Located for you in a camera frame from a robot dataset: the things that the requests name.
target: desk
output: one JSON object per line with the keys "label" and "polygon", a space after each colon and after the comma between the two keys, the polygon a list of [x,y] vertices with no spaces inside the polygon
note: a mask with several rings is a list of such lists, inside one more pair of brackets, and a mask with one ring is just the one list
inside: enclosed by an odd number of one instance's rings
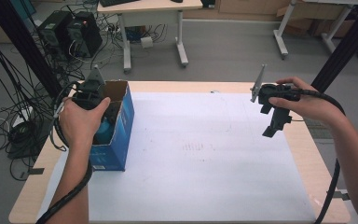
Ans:
{"label": "desk", "polygon": [[[249,93],[253,83],[235,82],[157,82],[130,81],[132,92],[244,92]],[[294,119],[301,119],[293,114]],[[318,216],[331,180],[324,161],[315,146],[304,122],[292,122],[284,128],[288,145],[297,169],[309,195],[310,203]],[[12,223],[34,223],[47,190],[48,181],[61,152],[47,141],[34,168],[44,168],[42,175],[30,175],[9,215]],[[350,214],[342,200],[333,199],[324,218],[328,223],[347,223]]]}
{"label": "desk", "polygon": [[101,13],[117,13],[123,38],[124,72],[128,72],[131,70],[131,48],[126,32],[124,32],[125,27],[177,23],[176,47],[182,66],[187,66],[188,59],[182,42],[183,10],[201,7],[202,3],[199,0],[184,0],[183,3],[175,3],[171,0],[141,0],[112,7],[102,7],[99,4],[97,10]]}
{"label": "desk", "polygon": [[[278,30],[274,30],[274,36],[278,43],[278,47],[281,51],[282,59],[284,60],[285,57],[289,54],[287,51],[286,46],[284,45],[282,34],[283,30],[286,27],[287,22],[289,22],[290,16],[292,15],[293,10],[295,9],[297,0],[291,0],[289,7],[286,9],[286,13],[282,19],[281,25]],[[333,44],[331,39],[333,38],[334,34],[338,30],[339,26],[344,22],[345,18],[347,18],[348,14],[350,14],[352,10],[352,5],[358,5],[358,0],[304,0],[304,2],[309,3],[326,3],[326,4],[345,4],[347,5],[344,10],[342,10],[339,17],[336,19],[331,31],[328,34],[323,33],[322,39],[325,45],[328,47],[330,52],[333,52],[336,49],[336,46]]]}

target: desk leg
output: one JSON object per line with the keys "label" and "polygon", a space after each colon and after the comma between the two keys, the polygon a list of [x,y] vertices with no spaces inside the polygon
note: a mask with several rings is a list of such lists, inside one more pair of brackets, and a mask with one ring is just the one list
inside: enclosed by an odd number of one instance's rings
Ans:
{"label": "desk leg", "polygon": [[176,47],[179,51],[180,61],[182,66],[186,67],[188,65],[188,59],[185,52],[185,47],[182,42],[182,25],[183,25],[183,11],[178,11],[178,36],[176,37]]}
{"label": "desk leg", "polygon": [[345,10],[341,12],[341,15],[339,15],[338,19],[334,22],[333,29],[328,33],[322,33],[322,40],[324,41],[327,48],[330,50],[331,53],[334,52],[336,49],[336,46],[333,44],[333,41],[331,39],[333,38],[334,34],[338,30],[339,26],[341,26],[342,22],[344,22],[345,18],[347,18],[348,14],[350,14],[351,10],[353,9],[353,5],[347,5]]}
{"label": "desk leg", "polygon": [[287,51],[287,48],[284,45],[284,42],[282,39],[282,34],[283,34],[284,28],[286,27],[287,22],[289,22],[290,16],[292,15],[295,5],[296,5],[296,0],[292,0],[289,4],[289,7],[286,9],[286,13],[284,14],[284,17],[283,17],[283,20],[279,27],[279,30],[274,30],[274,36],[275,36],[275,39],[277,40],[278,47],[279,47],[279,50],[281,51],[283,60],[289,54],[289,52]]}
{"label": "desk leg", "polygon": [[131,70],[131,48],[130,41],[127,40],[126,26],[122,14],[118,14],[118,21],[120,23],[121,36],[123,38],[123,53],[124,53],[124,72]]}

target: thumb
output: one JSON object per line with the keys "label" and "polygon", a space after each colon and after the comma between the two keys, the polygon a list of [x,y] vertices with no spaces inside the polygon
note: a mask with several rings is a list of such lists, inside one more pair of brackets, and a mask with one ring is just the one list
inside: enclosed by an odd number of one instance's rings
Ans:
{"label": "thumb", "polygon": [[270,97],[268,99],[268,101],[272,105],[275,105],[275,106],[281,107],[281,108],[290,109],[290,110],[293,110],[293,108],[295,106],[295,102],[288,101],[286,99],[279,98],[279,97]]}
{"label": "thumb", "polygon": [[99,117],[101,117],[103,115],[103,113],[105,112],[106,108],[109,106],[110,104],[110,98],[109,97],[105,97],[100,104],[95,107],[93,110],[96,111],[96,113],[98,114]]}

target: table foot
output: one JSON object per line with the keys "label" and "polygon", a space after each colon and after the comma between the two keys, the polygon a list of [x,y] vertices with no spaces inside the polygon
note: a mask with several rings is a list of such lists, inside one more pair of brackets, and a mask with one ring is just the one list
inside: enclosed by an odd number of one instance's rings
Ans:
{"label": "table foot", "polygon": [[333,44],[333,41],[331,41],[331,38],[328,38],[326,33],[322,33],[321,36],[325,45],[330,50],[330,53],[333,53],[334,50],[336,49],[336,46]]}
{"label": "table foot", "polygon": [[127,42],[127,48],[124,47],[124,72],[129,72],[131,70],[131,48],[130,41]]}
{"label": "table foot", "polygon": [[279,50],[281,51],[282,60],[285,59],[285,57],[289,54],[287,51],[286,46],[284,45],[283,39],[281,35],[278,35],[278,30],[274,30],[274,36],[278,43]]}
{"label": "table foot", "polygon": [[183,46],[183,43],[178,43],[178,38],[176,37],[176,47],[179,51],[180,61],[182,62],[182,66],[186,67],[188,65],[188,59],[185,52],[185,47]]}

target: open box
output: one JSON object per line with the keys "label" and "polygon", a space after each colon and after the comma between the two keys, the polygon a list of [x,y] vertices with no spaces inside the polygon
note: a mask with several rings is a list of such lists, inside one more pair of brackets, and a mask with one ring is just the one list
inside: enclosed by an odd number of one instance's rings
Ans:
{"label": "open box", "polygon": [[135,114],[128,82],[106,81],[103,96],[110,97],[111,105],[108,109],[117,110],[117,115],[114,117],[116,122],[114,122],[113,136],[109,144],[99,144],[94,139],[89,160],[95,171],[124,171]]}

